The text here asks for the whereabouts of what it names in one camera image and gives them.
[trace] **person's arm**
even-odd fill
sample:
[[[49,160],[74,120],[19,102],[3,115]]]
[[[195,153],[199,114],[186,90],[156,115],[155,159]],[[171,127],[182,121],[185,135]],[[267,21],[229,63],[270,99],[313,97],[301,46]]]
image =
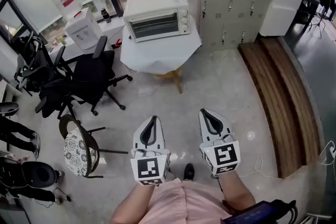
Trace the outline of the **person's arm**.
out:
[[[219,175],[225,201],[236,210],[244,210],[256,203],[252,193],[235,171]]]
[[[114,211],[111,224],[138,223],[147,212],[154,188],[155,186],[140,186],[137,184]]]

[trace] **floral seat cushion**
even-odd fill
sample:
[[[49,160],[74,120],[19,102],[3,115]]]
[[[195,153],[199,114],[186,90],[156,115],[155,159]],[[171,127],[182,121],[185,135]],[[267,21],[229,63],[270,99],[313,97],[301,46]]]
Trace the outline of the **floral seat cushion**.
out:
[[[97,152],[89,148],[91,155],[91,169],[96,163]],[[64,145],[64,159],[68,168],[75,174],[83,176],[87,173],[88,156],[85,142],[78,128],[69,132]]]

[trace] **pink shirt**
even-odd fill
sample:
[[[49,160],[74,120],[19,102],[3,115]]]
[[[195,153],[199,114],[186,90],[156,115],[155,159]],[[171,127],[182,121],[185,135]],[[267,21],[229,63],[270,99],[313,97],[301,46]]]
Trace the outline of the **pink shirt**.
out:
[[[223,198],[220,189],[177,178],[155,188],[139,224],[220,224],[230,217]]]

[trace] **white toaster oven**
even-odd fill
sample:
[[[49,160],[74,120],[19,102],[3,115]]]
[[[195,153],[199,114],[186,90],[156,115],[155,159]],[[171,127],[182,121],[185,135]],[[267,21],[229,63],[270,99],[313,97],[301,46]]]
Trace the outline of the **white toaster oven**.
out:
[[[186,0],[127,0],[123,18],[135,42],[190,33]]]

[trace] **toaster oven window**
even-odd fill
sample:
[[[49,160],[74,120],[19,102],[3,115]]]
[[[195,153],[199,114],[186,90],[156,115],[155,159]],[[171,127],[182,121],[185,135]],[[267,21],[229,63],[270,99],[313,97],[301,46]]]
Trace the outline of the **toaster oven window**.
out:
[[[179,30],[177,13],[130,24],[136,38],[178,32]]]

